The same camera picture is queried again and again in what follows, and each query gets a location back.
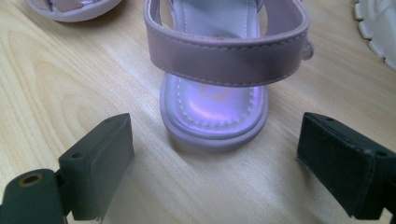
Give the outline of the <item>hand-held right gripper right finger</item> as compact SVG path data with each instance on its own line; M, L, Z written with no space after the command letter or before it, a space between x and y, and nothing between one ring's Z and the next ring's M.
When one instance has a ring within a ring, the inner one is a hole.
M297 157L349 216L377 220L388 210L396 220L396 152L336 119L306 112Z

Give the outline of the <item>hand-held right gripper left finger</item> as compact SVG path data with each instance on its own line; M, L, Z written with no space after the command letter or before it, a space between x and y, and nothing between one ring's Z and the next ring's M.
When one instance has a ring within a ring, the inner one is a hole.
M128 113L103 120L59 158L62 178L73 187L68 201L74 219L106 215L133 158Z

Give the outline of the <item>navy and white sneaker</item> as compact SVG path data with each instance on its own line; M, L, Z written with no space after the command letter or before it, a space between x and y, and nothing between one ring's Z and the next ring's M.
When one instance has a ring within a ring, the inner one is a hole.
M396 0L356 0L354 13L369 48L396 72Z

